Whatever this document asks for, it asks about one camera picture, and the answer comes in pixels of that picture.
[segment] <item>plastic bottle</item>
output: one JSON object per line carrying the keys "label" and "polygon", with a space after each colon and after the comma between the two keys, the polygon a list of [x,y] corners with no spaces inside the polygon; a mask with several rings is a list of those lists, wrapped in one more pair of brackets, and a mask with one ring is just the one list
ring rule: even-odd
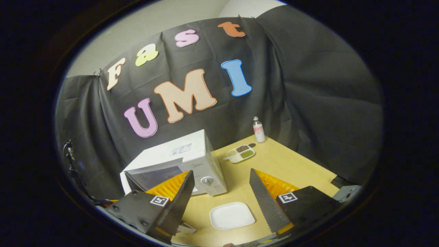
{"label": "plastic bottle", "polygon": [[262,128],[262,123],[258,121],[258,117],[254,117],[253,120],[253,130],[255,131],[256,141],[261,143],[265,142],[264,129]]}

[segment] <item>white microwave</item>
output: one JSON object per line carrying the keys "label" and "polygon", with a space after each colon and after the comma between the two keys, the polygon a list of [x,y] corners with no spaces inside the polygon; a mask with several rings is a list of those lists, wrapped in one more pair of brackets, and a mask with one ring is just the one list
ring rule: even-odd
{"label": "white microwave", "polygon": [[216,196],[227,192],[221,167],[212,158],[212,144],[204,130],[142,151],[121,173],[125,194],[147,191],[188,170],[194,171],[192,195]]}

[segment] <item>white wall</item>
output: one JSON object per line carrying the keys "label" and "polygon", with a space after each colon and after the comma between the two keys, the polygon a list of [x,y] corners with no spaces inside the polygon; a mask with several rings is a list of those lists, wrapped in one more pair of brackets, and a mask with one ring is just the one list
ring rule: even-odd
{"label": "white wall", "polygon": [[104,30],[73,61],[66,76],[97,74],[127,48],[169,28],[238,14],[257,17],[282,4],[276,0],[162,0]]}

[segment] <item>microwave dial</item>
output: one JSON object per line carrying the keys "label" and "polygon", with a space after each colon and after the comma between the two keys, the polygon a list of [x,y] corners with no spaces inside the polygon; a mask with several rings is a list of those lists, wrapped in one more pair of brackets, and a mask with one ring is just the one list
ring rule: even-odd
{"label": "microwave dial", "polygon": [[207,186],[211,186],[213,184],[213,178],[211,177],[204,177],[201,179],[201,183],[205,184]]}

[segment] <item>table surface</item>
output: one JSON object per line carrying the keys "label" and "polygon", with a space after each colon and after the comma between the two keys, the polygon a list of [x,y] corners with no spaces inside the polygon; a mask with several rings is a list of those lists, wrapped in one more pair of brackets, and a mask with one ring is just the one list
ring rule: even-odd
{"label": "table surface", "polygon": [[[230,149],[250,143],[256,144],[253,147],[256,152],[253,157],[240,163],[231,163],[222,159]],[[338,188],[331,184],[336,174],[268,137],[264,143],[257,143],[255,136],[252,135],[213,151],[212,156],[218,160],[222,168],[227,193],[213,197],[207,194],[192,196],[184,212],[183,221],[197,231],[192,234],[179,232],[172,237],[173,243],[221,247],[227,243],[242,244],[273,234],[249,184],[251,168],[299,188],[312,185],[330,197],[338,191]],[[256,222],[236,229],[215,229],[210,223],[210,211],[217,206],[232,202],[245,203]]]}

